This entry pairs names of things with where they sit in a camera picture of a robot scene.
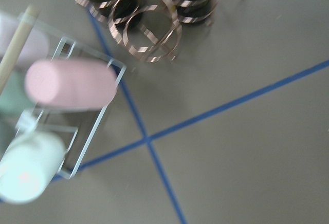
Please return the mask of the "grey-green cup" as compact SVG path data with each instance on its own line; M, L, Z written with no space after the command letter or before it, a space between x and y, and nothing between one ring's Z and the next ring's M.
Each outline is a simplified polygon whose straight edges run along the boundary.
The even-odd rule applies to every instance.
M4 120L1 120L1 126L0 126L1 132L0 132L0 154L1 158L3 157L5 151L7 150L9 144L15 137L16 131L13 128L12 125L7 123Z

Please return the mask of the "white cup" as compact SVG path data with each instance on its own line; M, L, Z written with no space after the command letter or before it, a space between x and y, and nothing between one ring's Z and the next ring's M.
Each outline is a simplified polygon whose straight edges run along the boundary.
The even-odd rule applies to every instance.
M40 197L65 153L63 140L50 132L34 131L15 137L1 159L1 200L25 204Z

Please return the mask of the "light pink cup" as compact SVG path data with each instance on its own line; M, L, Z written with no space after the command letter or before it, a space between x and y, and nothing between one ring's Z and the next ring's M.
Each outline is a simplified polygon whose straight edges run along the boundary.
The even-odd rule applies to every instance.
M1 59L16 32L19 21L16 17L1 11ZM17 68L27 69L34 61L46 58L49 53L47 35L33 28L16 62Z

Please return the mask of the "mint green cup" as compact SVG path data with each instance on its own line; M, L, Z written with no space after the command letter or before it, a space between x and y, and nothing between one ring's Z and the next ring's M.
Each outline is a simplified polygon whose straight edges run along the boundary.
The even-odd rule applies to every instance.
M25 92L25 74L14 70L1 93L1 118L19 117L26 109L35 107Z

